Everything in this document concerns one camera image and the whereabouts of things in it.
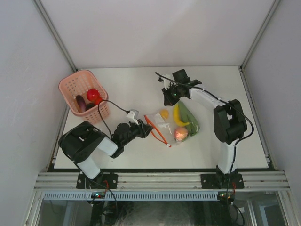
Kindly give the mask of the yellow fake chili pepper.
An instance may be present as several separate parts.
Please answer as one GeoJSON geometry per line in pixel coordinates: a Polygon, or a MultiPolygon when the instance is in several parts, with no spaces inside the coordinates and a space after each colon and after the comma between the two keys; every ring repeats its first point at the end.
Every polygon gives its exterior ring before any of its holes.
{"type": "Polygon", "coordinates": [[[190,124],[189,122],[182,122],[181,121],[178,104],[174,105],[173,116],[174,116],[174,122],[176,123],[176,125],[178,127],[185,127],[185,126],[188,126],[190,124]]]}

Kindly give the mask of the orange fake fruit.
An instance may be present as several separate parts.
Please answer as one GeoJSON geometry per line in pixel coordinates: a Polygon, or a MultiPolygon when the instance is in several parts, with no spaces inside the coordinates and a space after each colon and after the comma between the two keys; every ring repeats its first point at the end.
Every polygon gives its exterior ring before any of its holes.
{"type": "Polygon", "coordinates": [[[159,114],[163,119],[168,119],[169,117],[169,111],[167,109],[162,109],[159,114]]]}

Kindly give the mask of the clear zip top bag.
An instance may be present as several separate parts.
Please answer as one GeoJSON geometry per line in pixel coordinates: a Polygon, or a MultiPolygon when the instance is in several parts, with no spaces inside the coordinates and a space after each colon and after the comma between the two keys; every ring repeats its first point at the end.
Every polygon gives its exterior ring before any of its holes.
{"type": "Polygon", "coordinates": [[[148,125],[153,126],[153,130],[151,131],[153,137],[167,147],[175,146],[189,139],[191,136],[188,135],[186,139],[182,142],[175,141],[174,130],[178,126],[174,122],[174,116],[173,116],[174,106],[166,106],[162,109],[160,109],[158,113],[144,115],[146,123],[148,125]],[[169,111],[168,119],[163,119],[160,116],[159,112],[162,109],[167,109],[169,111]]]}

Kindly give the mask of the green fake lettuce leaf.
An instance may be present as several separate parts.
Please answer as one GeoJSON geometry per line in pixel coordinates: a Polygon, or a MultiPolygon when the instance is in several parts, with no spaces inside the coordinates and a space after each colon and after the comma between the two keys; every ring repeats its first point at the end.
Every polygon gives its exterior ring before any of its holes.
{"type": "Polygon", "coordinates": [[[200,125],[198,120],[195,118],[195,116],[191,113],[191,111],[186,107],[186,105],[182,102],[178,102],[178,107],[179,107],[179,113],[180,113],[180,118],[182,122],[188,123],[188,125],[185,126],[185,128],[189,132],[189,136],[194,136],[198,134],[200,125]]]}

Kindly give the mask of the orange fake peach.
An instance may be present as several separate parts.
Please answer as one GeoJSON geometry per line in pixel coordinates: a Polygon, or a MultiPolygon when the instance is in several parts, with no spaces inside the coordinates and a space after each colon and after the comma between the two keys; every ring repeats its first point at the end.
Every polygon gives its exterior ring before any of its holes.
{"type": "Polygon", "coordinates": [[[177,127],[174,130],[174,138],[176,142],[182,142],[186,139],[189,132],[185,127],[177,127]]]}

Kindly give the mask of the dark purple fake fruit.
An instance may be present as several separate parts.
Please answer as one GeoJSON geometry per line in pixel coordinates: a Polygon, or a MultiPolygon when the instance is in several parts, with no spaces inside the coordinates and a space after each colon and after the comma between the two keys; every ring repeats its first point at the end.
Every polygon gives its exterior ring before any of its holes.
{"type": "Polygon", "coordinates": [[[93,108],[94,106],[95,106],[94,103],[86,104],[85,110],[88,111],[89,109],[93,108]]]}

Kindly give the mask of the red fake apple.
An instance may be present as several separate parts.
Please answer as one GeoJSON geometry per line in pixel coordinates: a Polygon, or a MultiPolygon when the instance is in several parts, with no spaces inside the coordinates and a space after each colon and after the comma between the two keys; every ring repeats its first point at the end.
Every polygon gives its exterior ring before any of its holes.
{"type": "Polygon", "coordinates": [[[95,100],[97,100],[100,97],[100,94],[99,94],[98,90],[90,89],[90,90],[88,90],[86,97],[90,102],[94,102],[95,100]]]}

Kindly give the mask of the purple fake eggplant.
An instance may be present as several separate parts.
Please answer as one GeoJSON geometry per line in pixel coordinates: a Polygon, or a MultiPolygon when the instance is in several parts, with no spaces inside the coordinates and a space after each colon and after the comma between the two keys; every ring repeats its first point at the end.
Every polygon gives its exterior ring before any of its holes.
{"type": "Polygon", "coordinates": [[[86,111],[86,103],[85,103],[84,98],[81,95],[77,95],[76,96],[76,101],[77,101],[77,104],[79,106],[80,112],[81,113],[85,112],[86,111]]]}

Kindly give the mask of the red orange fake pepper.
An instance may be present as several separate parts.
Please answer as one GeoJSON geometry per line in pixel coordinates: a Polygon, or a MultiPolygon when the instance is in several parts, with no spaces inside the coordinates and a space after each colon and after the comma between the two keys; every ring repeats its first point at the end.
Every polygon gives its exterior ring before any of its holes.
{"type": "Polygon", "coordinates": [[[99,97],[94,101],[94,105],[99,105],[102,101],[103,101],[103,99],[101,97],[99,97]]]}

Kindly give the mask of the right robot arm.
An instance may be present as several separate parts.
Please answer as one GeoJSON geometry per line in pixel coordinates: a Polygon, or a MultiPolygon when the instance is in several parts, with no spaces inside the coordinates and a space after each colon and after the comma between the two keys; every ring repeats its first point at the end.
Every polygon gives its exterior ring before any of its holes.
{"type": "Polygon", "coordinates": [[[223,100],[206,90],[199,80],[191,80],[184,69],[176,71],[170,77],[160,75],[158,81],[164,84],[162,93],[164,105],[174,106],[180,98],[186,97],[209,108],[213,113],[214,134],[221,143],[221,156],[216,167],[216,183],[222,188],[233,182],[236,173],[237,145],[244,140],[247,131],[246,121],[241,103],[237,99],[223,100]]]}

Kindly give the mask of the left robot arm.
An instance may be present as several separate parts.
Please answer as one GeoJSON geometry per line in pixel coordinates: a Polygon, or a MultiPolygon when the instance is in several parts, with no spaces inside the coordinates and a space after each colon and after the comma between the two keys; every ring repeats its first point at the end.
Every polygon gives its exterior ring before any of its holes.
{"type": "Polygon", "coordinates": [[[146,138],[153,130],[151,125],[138,120],[138,123],[120,123],[111,137],[88,121],[74,127],[59,139],[59,146],[87,177],[87,184],[99,188],[103,183],[101,168],[97,166],[92,154],[103,152],[115,159],[124,152],[124,147],[136,137],[146,138]]]}

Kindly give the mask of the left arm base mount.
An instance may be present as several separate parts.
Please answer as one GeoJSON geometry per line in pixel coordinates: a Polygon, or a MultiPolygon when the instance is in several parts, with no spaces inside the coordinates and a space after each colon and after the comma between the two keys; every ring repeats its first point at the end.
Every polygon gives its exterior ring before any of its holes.
{"type": "Polygon", "coordinates": [[[101,174],[94,179],[89,179],[85,174],[79,174],[77,178],[77,189],[116,189],[118,184],[117,174],[101,174]]]}

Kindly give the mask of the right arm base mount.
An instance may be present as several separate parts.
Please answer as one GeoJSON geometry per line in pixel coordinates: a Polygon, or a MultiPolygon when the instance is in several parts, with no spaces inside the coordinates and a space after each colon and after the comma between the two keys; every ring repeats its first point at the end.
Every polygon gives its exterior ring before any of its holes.
{"type": "Polygon", "coordinates": [[[230,174],[223,174],[218,167],[215,173],[206,173],[200,175],[203,189],[243,189],[245,187],[242,174],[234,170],[230,174]]]}

